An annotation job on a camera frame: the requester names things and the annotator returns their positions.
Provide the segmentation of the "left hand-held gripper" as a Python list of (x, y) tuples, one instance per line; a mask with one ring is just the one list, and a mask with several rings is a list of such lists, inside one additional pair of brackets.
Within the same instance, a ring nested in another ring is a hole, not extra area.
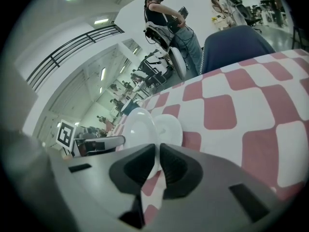
[[(63, 158), (80, 157), (77, 140), (84, 133), (84, 128), (61, 120), (56, 134), (56, 146), (60, 146), (59, 152)], [(114, 152), (115, 149), (126, 142), (124, 136), (112, 136), (85, 140), (87, 154), (105, 154)]]

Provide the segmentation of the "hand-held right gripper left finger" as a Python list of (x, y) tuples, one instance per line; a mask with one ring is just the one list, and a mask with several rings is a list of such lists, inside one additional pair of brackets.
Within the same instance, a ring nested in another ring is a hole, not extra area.
[(80, 232), (144, 227), (141, 189), (154, 165), (154, 144), (70, 160), (50, 150), (49, 158)]

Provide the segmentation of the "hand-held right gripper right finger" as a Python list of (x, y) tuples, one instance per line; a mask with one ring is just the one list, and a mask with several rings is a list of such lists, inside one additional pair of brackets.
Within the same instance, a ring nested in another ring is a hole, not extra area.
[(221, 157), (162, 144), (160, 163), (167, 187), (156, 232), (263, 232), (293, 201)]

